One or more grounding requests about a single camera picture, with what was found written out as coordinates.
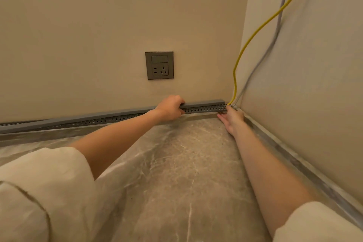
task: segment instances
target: electrical outlet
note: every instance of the electrical outlet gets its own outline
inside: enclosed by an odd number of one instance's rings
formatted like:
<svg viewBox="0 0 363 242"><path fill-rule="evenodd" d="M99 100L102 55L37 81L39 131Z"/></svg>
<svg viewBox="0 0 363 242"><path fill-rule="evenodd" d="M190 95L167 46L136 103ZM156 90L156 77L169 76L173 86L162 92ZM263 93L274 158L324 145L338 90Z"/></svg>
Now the electrical outlet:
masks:
<svg viewBox="0 0 363 242"><path fill-rule="evenodd" d="M173 52L146 52L145 57L148 80L174 78Z"/></svg>
<svg viewBox="0 0 363 242"><path fill-rule="evenodd" d="M157 77L157 76L168 76L169 75L168 63L167 62L164 62L164 63L153 63L152 64L152 75L154 77Z"/></svg>

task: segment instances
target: cream shirt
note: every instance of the cream shirt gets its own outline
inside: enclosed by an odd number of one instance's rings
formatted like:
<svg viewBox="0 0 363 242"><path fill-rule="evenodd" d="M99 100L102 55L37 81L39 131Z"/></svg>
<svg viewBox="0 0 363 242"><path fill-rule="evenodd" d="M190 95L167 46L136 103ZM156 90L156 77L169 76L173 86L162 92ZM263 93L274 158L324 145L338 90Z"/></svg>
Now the cream shirt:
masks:
<svg viewBox="0 0 363 242"><path fill-rule="evenodd" d="M0 241L90 241L95 182L75 148L43 148L0 167ZM274 242L362 242L363 232L318 202L298 208Z"/></svg>

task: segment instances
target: person's left arm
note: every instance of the person's left arm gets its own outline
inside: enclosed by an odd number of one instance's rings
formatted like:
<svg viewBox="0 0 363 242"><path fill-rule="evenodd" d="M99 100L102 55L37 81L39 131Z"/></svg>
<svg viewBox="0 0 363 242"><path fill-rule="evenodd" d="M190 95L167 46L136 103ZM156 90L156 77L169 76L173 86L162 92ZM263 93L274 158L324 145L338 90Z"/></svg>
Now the person's left arm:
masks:
<svg viewBox="0 0 363 242"><path fill-rule="evenodd" d="M179 118L184 111L180 96L169 96L144 115L108 125L70 144L81 152L91 168L94 179L130 148L143 134L162 121Z"/></svg>

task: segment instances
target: forearm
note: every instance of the forearm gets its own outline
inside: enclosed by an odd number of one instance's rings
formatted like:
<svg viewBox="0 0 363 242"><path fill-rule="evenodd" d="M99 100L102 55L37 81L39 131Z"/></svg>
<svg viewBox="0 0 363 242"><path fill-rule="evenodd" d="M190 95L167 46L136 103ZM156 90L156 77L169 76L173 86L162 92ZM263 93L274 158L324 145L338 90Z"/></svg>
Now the forearm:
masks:
<svg viewBox="0 0 363 242"><path fill-rule="evenodd" d="M143 134L160 122L158 111L105 126L70 146L81 152L96 179Z"/></svg>
<svg viewBox="0 0 363 242"><path fill-rule="evenodd" d="M298 178L268 151L253 131L241 121L234 137L261 213L273 237L295 209L313 201Z"/></svg>

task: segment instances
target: hand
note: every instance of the hand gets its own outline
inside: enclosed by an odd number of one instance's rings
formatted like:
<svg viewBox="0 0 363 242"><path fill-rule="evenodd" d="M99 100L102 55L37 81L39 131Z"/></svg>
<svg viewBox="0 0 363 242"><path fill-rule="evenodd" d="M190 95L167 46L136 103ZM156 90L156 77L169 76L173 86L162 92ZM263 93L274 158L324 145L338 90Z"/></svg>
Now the hand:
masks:
<svg viewBox="0 0 363 242"><path fill-rule="evenodd" d="M171 121L185 114L179 106L185 101L178 95L170 95L157 105L155 111L160 114L161 121Z"/></svg>
<svg viewBox="0 0 363 242"><path fill-rule="evenodd" d="M226 106L226 109L227 113L218 113L217 117L224 123L228 133L234 136L237 125L243 123L244 115L242 111L236 111L229 105Z"/></svg>

